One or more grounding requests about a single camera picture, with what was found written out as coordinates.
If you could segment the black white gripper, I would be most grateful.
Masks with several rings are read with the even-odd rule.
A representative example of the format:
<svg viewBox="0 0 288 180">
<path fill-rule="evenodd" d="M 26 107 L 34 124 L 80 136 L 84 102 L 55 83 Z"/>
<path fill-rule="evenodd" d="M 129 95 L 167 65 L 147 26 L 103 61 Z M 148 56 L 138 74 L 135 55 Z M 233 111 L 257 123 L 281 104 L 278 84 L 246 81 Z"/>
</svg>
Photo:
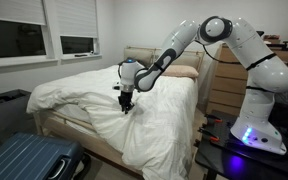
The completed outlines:
<svg viewBox="0 0 288 180">
<path fill-rule="evenodd" d="M 133 105 L 132 96 L 133 96 L 132 92 L 121 92 L 121 94 L 118 96 L 122 112 L 124 112 L 126 108 L 125 114 L 128 114 L 134 107 L 132 106 Z"/>
</svg>

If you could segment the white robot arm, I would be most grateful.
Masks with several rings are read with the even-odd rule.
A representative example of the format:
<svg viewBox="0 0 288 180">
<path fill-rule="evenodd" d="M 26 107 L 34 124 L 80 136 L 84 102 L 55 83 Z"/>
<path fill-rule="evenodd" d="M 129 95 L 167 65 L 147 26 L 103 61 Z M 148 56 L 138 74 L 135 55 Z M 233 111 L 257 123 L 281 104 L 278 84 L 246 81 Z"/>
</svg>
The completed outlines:
<svg viewBox="0 0 288 180">
<path fill-rule="evenodd" d="M 151 90 L 162 73 L 192 42 L 210 45 L 223 41 L 248 73 L 246 95 L 231 134 L 244 145 L 284 155 L 287 148 L 278 130 L 268 118 L 276 93 L 288 91 L 288 67 L 271 51 L 255 29 L 244 19 L 229 20 L 212 16 L 198 25 L 185 20 L 162 44 L 162 52 L 146 68 L 128 58 L 119 64 L 120 81 L 113 85 L 121 92 L 118 97 L 124 113 L 133 108 L 133 92 Z"/>
</svg>

